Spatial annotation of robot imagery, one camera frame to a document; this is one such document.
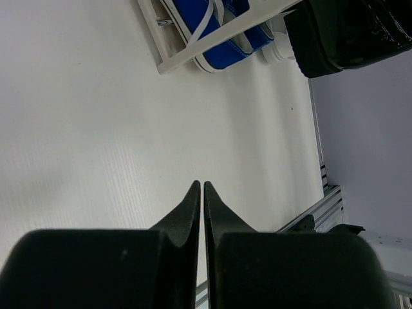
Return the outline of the black leather shoe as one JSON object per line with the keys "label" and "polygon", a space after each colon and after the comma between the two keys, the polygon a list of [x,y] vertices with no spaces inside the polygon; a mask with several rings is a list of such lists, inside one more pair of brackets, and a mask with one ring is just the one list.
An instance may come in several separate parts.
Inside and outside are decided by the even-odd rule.
{"label": "black leather shoe", "polygon": [[297,64],[310,79],[411,49],[411,1],[300,1],[285,16]]}

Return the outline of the white sneaker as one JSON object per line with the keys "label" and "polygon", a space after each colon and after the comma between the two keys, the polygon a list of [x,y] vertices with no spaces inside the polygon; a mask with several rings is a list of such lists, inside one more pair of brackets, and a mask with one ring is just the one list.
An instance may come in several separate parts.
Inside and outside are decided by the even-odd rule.
{"label": "white sneaker", "polygon": [[294,51],[290,43],[284,17],[277,15],[266,22],[274,40],[262,48],[263,55],[269,63],[294,60]]}

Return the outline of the blue canvas sneaker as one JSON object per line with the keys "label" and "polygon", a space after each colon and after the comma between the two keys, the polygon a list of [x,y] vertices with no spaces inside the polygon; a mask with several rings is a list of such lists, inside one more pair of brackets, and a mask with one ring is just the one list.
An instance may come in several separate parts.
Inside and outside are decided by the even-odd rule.
{"label": "blue canvas sneaker", "polygon": [[[223,1],[223,5],[234,18],[239,17],[250,9],[247,0]],[[274,40],[274,35],[266,22],[246,30],[244,35],[254,51],[263,48]]]}
{"label": "blue canvas sneaker", "polygon": [[[239,16],[226,1],[162,1],[161,4],[187,48],[205,42]],[[214,73],[242,61],[252,52],[247,36],[242,32],[234,33],[198,52],[193,61],[202,71]]]}

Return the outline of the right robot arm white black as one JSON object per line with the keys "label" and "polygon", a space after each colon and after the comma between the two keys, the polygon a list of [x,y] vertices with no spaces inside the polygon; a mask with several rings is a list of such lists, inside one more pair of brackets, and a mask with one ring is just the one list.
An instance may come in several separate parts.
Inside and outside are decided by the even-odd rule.
{"label": "right robot arm white black", "polygon": [[356,225],[340,224],[332,232],[351,232],[375,251],[393,291],[396,308],[411,308],[411,240],[367,231]]}

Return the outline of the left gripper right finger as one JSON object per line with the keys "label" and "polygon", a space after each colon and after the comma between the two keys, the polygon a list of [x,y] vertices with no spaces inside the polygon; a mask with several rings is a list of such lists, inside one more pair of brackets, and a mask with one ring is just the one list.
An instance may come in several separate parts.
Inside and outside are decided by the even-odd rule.
{"label": "left gripper right finger", "polygon": [[393,294],[361,228],[316,232],[307,215],[282,232],[258,232],[204,187],[211,308],[393,308]]}

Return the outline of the cream metal shoe rack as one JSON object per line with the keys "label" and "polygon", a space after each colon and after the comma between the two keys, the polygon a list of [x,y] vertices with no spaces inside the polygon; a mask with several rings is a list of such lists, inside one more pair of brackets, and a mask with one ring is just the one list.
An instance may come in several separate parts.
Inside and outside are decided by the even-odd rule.
{"label": "cream metal shoe rack", "polygon": [[185,47],[175,24],[167,13],[162,1],[139,1],[139,7],[149,27],[154,43],[160,54],[161,61],[157,66],[159,73],[164,74],[173,69],[193,61],[193,57],[211,46],[216,41],[222,41],[234,33],[244,33],[269,19],[280,15],[285,17],[295,1],[248,1],[250,9],[241,14],[211,35],[205,42],[197,42],[190,47]]}

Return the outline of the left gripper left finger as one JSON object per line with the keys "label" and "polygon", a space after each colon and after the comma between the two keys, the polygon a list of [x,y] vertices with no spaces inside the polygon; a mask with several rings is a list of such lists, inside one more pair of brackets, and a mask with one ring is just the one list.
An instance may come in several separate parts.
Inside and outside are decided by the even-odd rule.
{"label": "left gripper left finger", "polygon": [[1,271],[2,308],[194,308],[201,185],[142,229],[25,234]]}

